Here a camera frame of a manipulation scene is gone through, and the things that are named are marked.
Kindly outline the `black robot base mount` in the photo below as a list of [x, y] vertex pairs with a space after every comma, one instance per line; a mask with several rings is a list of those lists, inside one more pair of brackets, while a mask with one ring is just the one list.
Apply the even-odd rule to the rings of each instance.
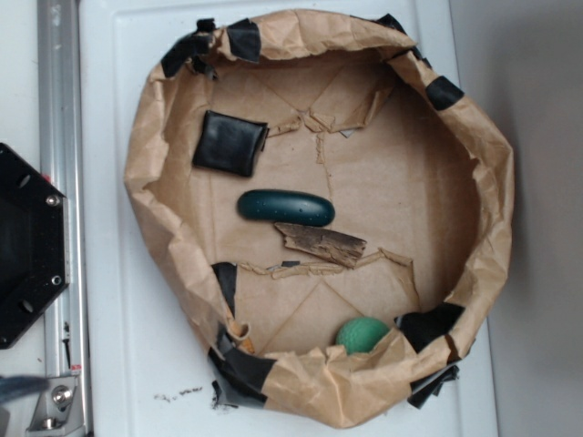
[[66, 197], [1, 145], [1, 348], [13, 347], [68, 285]]

